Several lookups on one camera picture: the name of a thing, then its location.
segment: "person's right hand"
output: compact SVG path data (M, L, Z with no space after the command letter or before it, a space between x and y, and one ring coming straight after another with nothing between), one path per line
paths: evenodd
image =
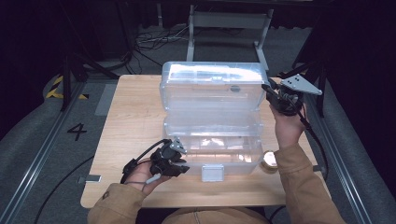
M285 116L277 112L273 106L270 105L270 108L276 121L275 134L279 148L297 144L305 129L305 126L300 121L300 117L298 115Z

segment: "person's left hand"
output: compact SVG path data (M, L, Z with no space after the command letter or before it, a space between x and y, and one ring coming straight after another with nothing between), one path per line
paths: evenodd
M134 171L126 178L125 183L126 185L130 185L138 190L143 191L146 195L150 195L150 193L161 183L169 180L171 176L161 176L160 179L155 180L149 184L145 182L152 178L152 174L149 171L151 167L151 161L149 159L143 159L139 162Z

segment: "small round object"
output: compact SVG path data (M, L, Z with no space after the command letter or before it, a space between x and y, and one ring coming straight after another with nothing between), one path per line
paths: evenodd
M264 152L264 159L262 161L262 166L268 171L276 171L277 164L274 155L274 151L268 150Z
M241 88L239 86L233 85L233 86L231 86L230 90L233 92L240 92Z

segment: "clear plastic container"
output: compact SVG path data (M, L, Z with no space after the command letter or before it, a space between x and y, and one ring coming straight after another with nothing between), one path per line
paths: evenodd
M187 149L186 175L247 175L262 161L259 106L268 84L260 63L169 62L160 85L165 138Z

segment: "wrist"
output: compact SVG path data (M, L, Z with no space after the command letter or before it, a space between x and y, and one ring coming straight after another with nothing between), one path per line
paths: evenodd
M145 187L146 182L125 181L124 185L143 191L143 187Z
M290 147L296 147L299 146L298 142L291 142L287 144L279 144L279 150L284 150Z
M291 147L298 144L298 140L278 141L279 148Z

